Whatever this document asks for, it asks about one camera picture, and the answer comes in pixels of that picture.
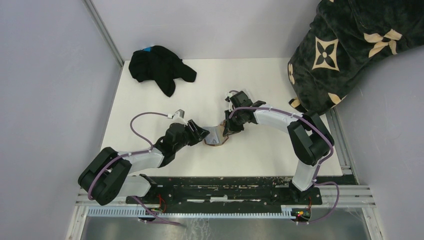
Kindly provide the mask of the brown leather card holder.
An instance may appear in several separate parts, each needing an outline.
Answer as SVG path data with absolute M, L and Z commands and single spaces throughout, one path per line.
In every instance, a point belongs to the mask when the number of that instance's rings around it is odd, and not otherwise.
M 221 122 L 216 126 L 204 126 L 203 129 L 209 131 L 209 134 L 203 140 L 204 144 L 212 147 L 219 147 L 229 140 L 229 136 L 224 136 L 225 123 Z

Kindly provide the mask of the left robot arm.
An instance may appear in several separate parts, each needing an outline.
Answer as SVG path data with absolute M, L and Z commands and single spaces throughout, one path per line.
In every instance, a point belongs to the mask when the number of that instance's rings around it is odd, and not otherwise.
M 210 131 L 193 120 L 186 124 L 172 123 L 165 135 L 152 149 L 118 152 L 103 148 L 80 174 L 77 183 L 87 192 L 87 197 L 104 206 L 117 197 L 136 196 L 149 204 L 156 200 L 155 183 L 145 175 L 135 172 L 158 169 L 171 163 L 176 153 L 186 146 L 194 146 L 207 138 Z

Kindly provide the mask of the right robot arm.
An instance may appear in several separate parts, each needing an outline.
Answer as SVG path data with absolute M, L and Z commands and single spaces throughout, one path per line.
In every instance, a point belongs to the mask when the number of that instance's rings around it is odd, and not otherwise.
M 223 137 L 240 133 L 247 123 L 272 127 L 289 135 L 298 164 L 288 196 L 295 204 L 306 201 L 320 165 L 334 153 L 334 139 L 321 118 L 315 112 L 287 112 L 261 100 L 252 102 L 244 91 L 230 91 L 225 101 L 228 109 L 224 112 Z

